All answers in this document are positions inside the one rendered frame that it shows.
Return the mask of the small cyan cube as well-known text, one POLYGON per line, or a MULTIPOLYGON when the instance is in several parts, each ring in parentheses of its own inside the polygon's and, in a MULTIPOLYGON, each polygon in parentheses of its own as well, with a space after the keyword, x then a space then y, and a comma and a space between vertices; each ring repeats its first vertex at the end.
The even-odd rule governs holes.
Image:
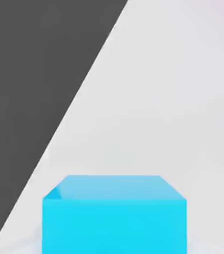
POLYGON ((187 254, 187 201, 160 176, 69 175, 43 198, 42 254, 187 254))

